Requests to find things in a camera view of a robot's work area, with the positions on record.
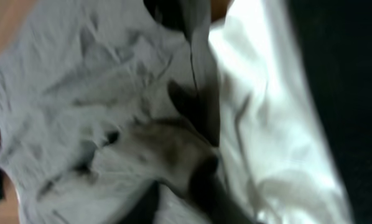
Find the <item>black garment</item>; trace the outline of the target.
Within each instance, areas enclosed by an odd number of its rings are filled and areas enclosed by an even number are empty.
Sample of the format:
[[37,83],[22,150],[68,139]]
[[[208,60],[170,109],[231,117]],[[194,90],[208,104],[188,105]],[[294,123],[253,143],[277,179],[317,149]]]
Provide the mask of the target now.
[[372,0],[287,2],[357,223],[372,223]]

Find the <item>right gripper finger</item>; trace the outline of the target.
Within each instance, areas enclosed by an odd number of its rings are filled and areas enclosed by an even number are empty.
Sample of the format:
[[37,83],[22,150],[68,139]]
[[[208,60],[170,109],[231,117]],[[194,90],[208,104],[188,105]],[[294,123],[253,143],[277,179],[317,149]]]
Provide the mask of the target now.
[[176,110],[190,123],[194,130],[212,146],[220,142],[220,110],[218,94],[204,88],[202,92],[192,93],[184,86],[171,80],[167,90]]
[[188,187],[192,202],[214,224],[257,224],[225,192],[218,165],[218,158],[209,157],[193,172]]

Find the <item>grey shorts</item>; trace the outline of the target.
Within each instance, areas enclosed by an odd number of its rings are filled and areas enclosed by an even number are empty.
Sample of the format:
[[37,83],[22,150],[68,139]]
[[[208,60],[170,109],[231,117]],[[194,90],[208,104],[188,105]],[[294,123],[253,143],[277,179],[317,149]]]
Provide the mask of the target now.
[[171,80],[218,94],[209,1],[38,1],[0,55],[0,168],[21,223],[205,223],[188,204],[215,147]]

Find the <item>white shirt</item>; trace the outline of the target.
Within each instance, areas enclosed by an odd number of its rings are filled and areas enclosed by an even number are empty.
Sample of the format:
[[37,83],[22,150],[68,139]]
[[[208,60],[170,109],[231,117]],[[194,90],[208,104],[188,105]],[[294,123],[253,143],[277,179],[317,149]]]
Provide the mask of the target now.
[[213,24],[225,185],[261,223],[352,223],[284,1],[233,1]]

